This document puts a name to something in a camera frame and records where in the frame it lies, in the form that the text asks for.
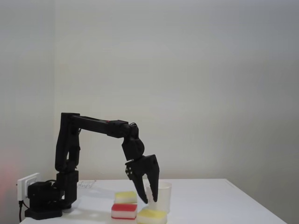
white wall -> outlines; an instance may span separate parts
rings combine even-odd
[[[161,178],[228,178],[299,222],[296,0],[56,2],[61,112],[136,122]],[[125,179],[121,140],[80,134],[80,179]]]
[[[0,223],[19,223],[16,180],[54,167],[54,2],[0,1]]]

red and white sponge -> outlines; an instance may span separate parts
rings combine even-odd
[[[137,216],[137,204],[114,204],[111,208],[111,217],[115,219],[132,219]]]

plastic cup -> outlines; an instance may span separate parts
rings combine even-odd
[[[154,202],[153,195],[150,189],[150,185],[146,184],[146,196],[148,198],[148,207],[152,210],[170,212],[170,198],[171,198],[172,184],[165,181],[159,181],[158,188],[158,200]]]

red accent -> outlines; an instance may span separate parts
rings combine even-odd
[[[111,218],[114,218],[114,219],[127,219],[127,220],[135,220],[136,219],[136,217],[135,218],[115,218],[115,217],[112,217],[112,216],[111,216]]]
[[[114,204],[112,211],[136,211],[137,204]]]

sponge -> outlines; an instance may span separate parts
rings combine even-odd
[[[137,203],[137,194],[134,191],[117,192],[114,203]]]
[[[142,209],[137,214],[138,224],[166,224],[167,213],[150,209]]]
[[[116,219],[135,219],[137,204],[114,204],[111,208],[111,217]]]

